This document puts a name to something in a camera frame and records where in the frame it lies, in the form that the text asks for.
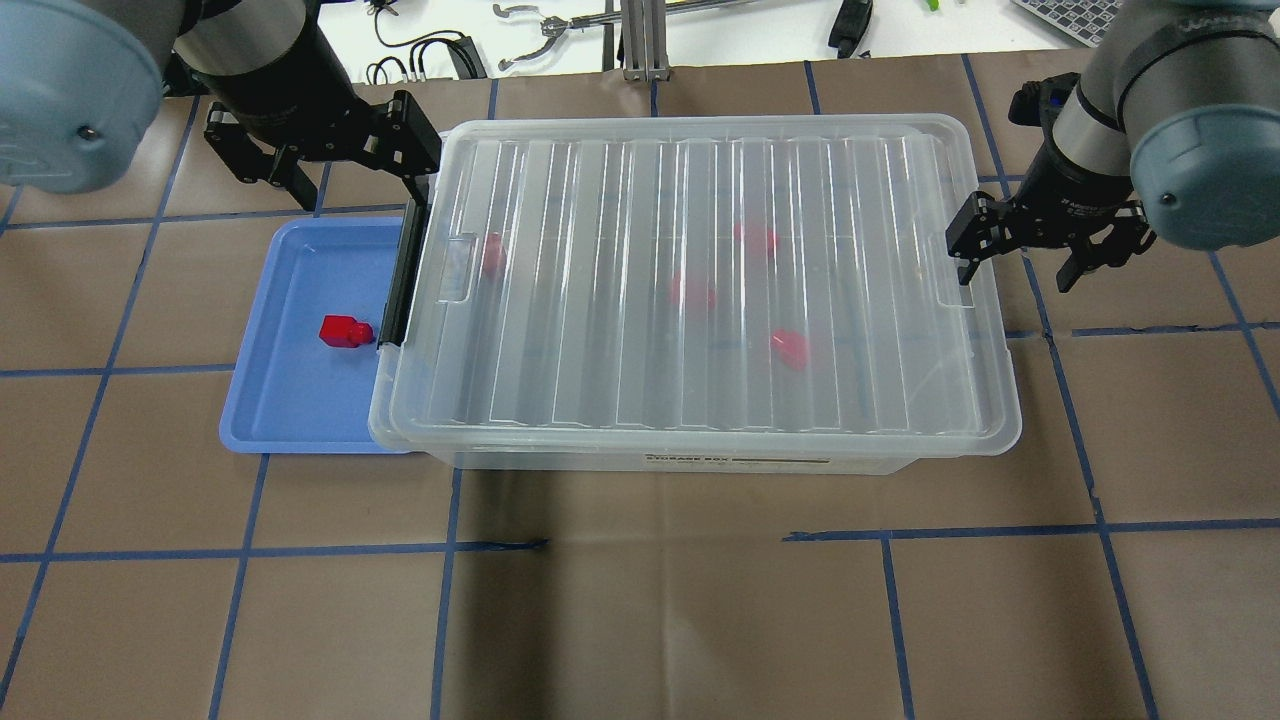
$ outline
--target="clear plastic lid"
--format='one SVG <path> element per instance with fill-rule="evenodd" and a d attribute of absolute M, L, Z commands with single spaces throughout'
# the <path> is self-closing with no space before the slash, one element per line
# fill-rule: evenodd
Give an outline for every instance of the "clear plastic lid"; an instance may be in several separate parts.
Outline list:
<path fill-rule="evenodd" d="M 945 115 L 474 122 L 449 137 L 394 447 L 993 455 L 1021 418 Z"/>

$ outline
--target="keyboard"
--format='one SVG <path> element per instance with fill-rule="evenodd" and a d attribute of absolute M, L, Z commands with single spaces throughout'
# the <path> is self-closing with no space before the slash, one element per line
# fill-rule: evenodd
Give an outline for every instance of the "keyboard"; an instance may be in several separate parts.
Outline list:
<path fill-rule="evenodd" d="M 1120 9 L 1120 1 L 1014 0 L 1014 4 L 1089 47 L 1097 47 Z"/>

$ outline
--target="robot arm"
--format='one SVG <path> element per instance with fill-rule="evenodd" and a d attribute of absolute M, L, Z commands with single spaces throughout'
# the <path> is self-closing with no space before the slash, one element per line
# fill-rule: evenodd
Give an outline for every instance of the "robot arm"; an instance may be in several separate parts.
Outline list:
<path fill-rule="evenodd" d="M 1028 83 L 1010 120 L 1041 126 L 1044 143 L 1014 197 L 975 192 L 951 223 L 960 282 L 1023 246 L 1071 250 L 1066 292 L 1156 233 L 1199 250 L 1280 234 L 1277 6 L 1128 0 L 1083 76 Z"/>
<path fill-rule="evenodd" d="M 300 160 L 394 173 L 419 202 L 439 169 L 440 137 L 413 97 L 357 97 L 303 0 L 0 0 L 0 182 L 115 182 L 159 110 L 170 50 L 218 96 L 205 138 L 241 182 L 310 210 Z"/>
<path fill-rule="evenodd" d="M 1014 197 L 975 192 L 952 220 L 960 282 L 1024 246 L 1071 250 L 1065 292 L 1143 252 L 1151 228 L 1202 250 L 1280 234 L 1280 45 L 1263 14 L 1277 6 L 1128 0 L 1083 76 L 1028 83 L 1010 118 L 1044 143 Z M 310 209 L 298 160 L 349 159 L 425 204 L 439 165 L 412 96 L 358 99 L 303 0 L 0 0 L 0 182 L 83 192 L 118 179 L 173 47 L 218 95 L 205 138 L 242 182 Z"/>

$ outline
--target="black tool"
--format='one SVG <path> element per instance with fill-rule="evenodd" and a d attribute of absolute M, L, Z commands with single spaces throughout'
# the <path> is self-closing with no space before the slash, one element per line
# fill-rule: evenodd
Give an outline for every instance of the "black tool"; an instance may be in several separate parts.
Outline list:
<path fill-rule="evenodd" d="M 836 13 L 836 23 L 831 26 L 827 47 L 836 49 L 837 58 L 851 58 L 858 44 L 867 35 L 872 23 L 872 0 L 844 0 Z"/>

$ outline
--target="red object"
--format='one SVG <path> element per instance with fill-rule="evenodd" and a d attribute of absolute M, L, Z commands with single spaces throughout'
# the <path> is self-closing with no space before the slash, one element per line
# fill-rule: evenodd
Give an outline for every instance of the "red object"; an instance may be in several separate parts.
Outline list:
<path fill-rule="evenodd" d="M 667 293 L 667 300 L 669 300 L 672 305 L 680 305 L 681 288 L 684 288 L 685 292 L 685 302 L 692 304 L 699 299 L 705 299 L 708 310 L 716 307 L 716 291 L 701 281 L 684 279 L 680 270 L 676 270 L 676 274 L 671 278 L 671 292 Z"/>
<path fill-rule="evenodd" d="M 733 223 L 733 240 L 742 243 L 748 255 L 772 260 L 778 252 L 778 233 L 765 227 Z"/>
<path fill-rule="evenodd" d="M 480 259 L 480 273 L 486 278 L 500 277 L 507 266 L 507 249 L 502 236 L 492 232 L 484 237 L 484 256 Z"/>
<path fill-rule="evenodd" d="M 374 342 L 374 327 L 351 315 L 325 315 L 320 340 L 329 347 L 360 347 Z"/>
<path fill-rule="evenodd" d="M 809 341 L 803 334 L 778 328 L 773 331 L 769 345 L 787 368 L 804 370 L 809 366 Z"/>

